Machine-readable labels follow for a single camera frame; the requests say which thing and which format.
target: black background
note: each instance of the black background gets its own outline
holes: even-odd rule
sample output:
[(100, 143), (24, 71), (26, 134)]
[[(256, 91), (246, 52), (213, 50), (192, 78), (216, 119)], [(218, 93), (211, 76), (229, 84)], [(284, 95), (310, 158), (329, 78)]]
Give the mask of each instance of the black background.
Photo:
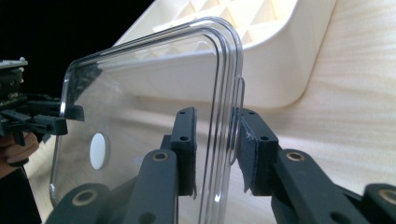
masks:
[(152, 0), (0, 0), (0, 60), (24, 57), (23, 93), (60, 97), (75, 59), (110, 48)]

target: white circular hole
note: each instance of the white circular hole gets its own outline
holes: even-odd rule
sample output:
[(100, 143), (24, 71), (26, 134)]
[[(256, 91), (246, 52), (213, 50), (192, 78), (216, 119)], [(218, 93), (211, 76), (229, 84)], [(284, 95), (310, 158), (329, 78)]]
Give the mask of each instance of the white circular hole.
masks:
[(104, 135), (97, 133), (91, 140), (90, 158), (93, 169), (100, 170), (106, 166), (110, 157), (110, 146)]

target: transparent plastic lid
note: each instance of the transparent plastic lid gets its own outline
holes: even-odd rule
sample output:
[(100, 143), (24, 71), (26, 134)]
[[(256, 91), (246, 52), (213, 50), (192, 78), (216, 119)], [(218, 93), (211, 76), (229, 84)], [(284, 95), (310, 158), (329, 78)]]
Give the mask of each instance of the transparent plastic lid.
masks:
[(56, 139), (53, 205), (72, 189), (110, 190), (136, 177), (144, 156), (172, 133), (177, 112), (196, 111), (196, 198), (178, 198), (180, 223), (221, 223), (238, 117), (242, 47), (234, 28), (203, 18), (72, 62)]

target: light wooden surface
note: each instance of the light wooden surface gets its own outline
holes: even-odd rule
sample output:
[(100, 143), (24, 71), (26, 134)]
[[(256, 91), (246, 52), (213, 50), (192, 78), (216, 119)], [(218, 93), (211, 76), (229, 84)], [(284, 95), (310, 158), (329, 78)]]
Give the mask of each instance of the light wooden surface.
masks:
[[(359, 194), (368, 183), (396, 185), (395, 43), (394, 1), (338, 0), (304, 95), (276, 111), (260, 102), (246, 107), (262, 115), (283, 148), (310, 154), (336, 184)], [(53, 142), (41, 144), (26, 165), (43, 220), (52, 209)], [(242, 182), (233, 176), (236, 170), (226, 216), (238, 213), (240, 220), (226, 218), (226, 223), (274, 222), (267, 201), (250, 203), (256, 199), (248, 194), (233, 195)]]

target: white plastic part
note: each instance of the white plastic part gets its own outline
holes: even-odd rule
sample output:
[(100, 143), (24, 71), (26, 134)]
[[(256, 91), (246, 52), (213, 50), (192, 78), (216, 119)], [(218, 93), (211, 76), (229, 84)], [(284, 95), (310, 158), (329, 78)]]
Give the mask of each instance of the white plastic part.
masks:
[(90, 159), (93, 169), (100, 170), (106, 166), (110, 157), (110, 146), (104, 135), (96, 133), (91, 140)]
[(205, 16), (222, 17), (243, 42), (244, 105), (277, 108), (303, 94), (334, 5), (335, 0), (157, 0), (116, 45)]

